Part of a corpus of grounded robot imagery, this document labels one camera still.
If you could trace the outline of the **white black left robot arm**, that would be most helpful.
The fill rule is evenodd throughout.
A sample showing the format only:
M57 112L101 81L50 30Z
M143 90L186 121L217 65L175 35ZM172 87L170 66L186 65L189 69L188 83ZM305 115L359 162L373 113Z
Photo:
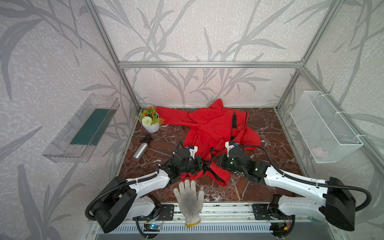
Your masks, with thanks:
M202 158L196 155L197 151L196 146L178 149L155 172L140 178L115 177L89 203L85 216L97 221L104 233L113 231L128 218L149 217L151 214L157 216L159 206L148 194L178 182L174 195L185 218L185 225L188 228L198 225L205 193L197 191L196 182L186 178L203 169Z

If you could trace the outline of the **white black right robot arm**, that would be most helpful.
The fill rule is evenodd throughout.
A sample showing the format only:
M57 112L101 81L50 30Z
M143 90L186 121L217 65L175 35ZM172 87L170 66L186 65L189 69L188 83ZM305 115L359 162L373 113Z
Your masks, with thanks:
M324 219L345 231L355 230L356 199L352 187L337 178L316 180L282 171L263 162L253 161L242 147L233 147L218 157L216 164L230 172L241 174L250 182L281 188L300 195L297 200L280 196L272 200L273 207L286 216L312 215Z

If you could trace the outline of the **red jacket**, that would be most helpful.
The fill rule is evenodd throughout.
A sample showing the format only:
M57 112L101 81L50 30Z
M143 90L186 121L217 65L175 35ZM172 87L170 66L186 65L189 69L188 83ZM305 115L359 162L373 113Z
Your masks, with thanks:
M219 168L212 158L227 153L225 143L235 141L243 145L261 145L260 136L248 127L249 114L226 108L222 100L215 101L208 108L186 112L165 107L157 107L164 124L186 126L190 130L185 138L185 146L197 146L197 156L208 166L195 175L181 174L183 179L196 180L208 176L220 186L227 186L230 172Z

